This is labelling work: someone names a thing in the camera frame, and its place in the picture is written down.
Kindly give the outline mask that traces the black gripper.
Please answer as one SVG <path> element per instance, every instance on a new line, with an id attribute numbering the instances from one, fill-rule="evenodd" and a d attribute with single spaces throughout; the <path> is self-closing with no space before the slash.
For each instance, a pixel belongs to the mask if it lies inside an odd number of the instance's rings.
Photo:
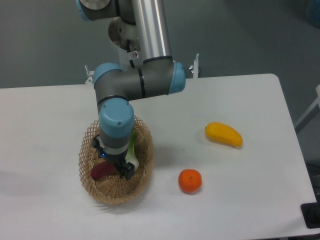
<path id="1" fill-rule="evenodd" d="M 126 181 L 130 180 L 135 174 L 135 165 L 131 162 L 126 162 L 128 152 L 128 143 L 119 148 L 109 147 L 100 140 L 100 135 L 92 138 L 92 147 L 98 150 L 98 157 L 112 163 L 115 167 L 119 167 L 120 178 Z"/>

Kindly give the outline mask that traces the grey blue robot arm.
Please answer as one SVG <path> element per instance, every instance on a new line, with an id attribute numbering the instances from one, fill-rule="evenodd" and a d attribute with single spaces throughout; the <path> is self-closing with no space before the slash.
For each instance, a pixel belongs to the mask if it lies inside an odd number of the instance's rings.
<path id="1" fill-rule="evenodd" d="M 135 124 L 130 101 L 179 93 L 186 86 L 184 67 L 173 60 L 161 0 L 78 0 L 87 21 L 113 18 L 128 70 L 103 63 L 93 72 L 100 132 L 92 140 L 98 157 L 131 179 L 136 167 L 126 160 Z"/>

